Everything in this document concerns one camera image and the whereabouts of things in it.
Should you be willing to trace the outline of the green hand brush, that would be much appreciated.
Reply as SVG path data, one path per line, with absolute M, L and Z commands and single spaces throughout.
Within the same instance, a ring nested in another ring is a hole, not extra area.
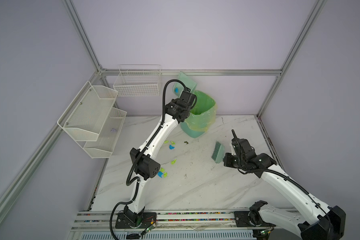
M 216 164 L 221 163 L 225 157 L 225 153 L 226 153 L 225 146 L 222 143 L 216 141 L 215 148 L 211 156 L 212 160 Z

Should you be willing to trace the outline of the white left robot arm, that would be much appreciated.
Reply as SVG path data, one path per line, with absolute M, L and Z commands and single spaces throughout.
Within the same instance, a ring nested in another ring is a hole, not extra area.
M 146 141 L 139 148 L 131 149 L 132 167 L 126 185 L 133 185 L 135 190 L 128 202 L 116 204 L 112 211 L 114 214 L 119 205 L 124 205 L 123 214 L 131 227 L 137 228 L 143 222 L 148 183 L 161 168 L 156 161 L 160 148 L 169 134 L 190 116 L 196 103 L 197 96 L 188 88 L 184 89 L 178 98 L 163 106 L 162 118 Z

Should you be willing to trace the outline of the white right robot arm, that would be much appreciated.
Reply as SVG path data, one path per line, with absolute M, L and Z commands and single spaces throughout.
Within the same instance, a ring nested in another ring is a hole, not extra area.
M 319 200 L 291 178 L 277 162 L 267 154 L 256 154 L 247 139 L 236 136 L 231 143 L 233 154 L 227 153 L 224 165 L 237 169 L 241 174 L 254 174 L 270 184 L 299 212 L 271 206 L 266 201 L 255 202 L 247 220 L 252 226 L 275 225 L 302 240 L 339 240 L 344 236 L 346 213 L 339 206 L 331 207 Z

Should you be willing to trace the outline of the green plastic dustpan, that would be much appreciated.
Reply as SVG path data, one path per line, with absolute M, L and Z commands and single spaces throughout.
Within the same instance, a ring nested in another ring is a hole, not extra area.
M 190 92 L 192 94 L 195 92 L 196 87 L 197 87 L 197 83 L 191 77 L 189 77 L 188 75 L 186 75 L 183 72 L 180 72 L 177 79 L 179 81 L 181 81 L 190 90 Z M 173 93 L 177 97 L 179 97 L 184 89 L 185 88 L 184 88 L 184 86 L 182 84 L 176 82 L 174 84 L 174 86 L 173 86 Z

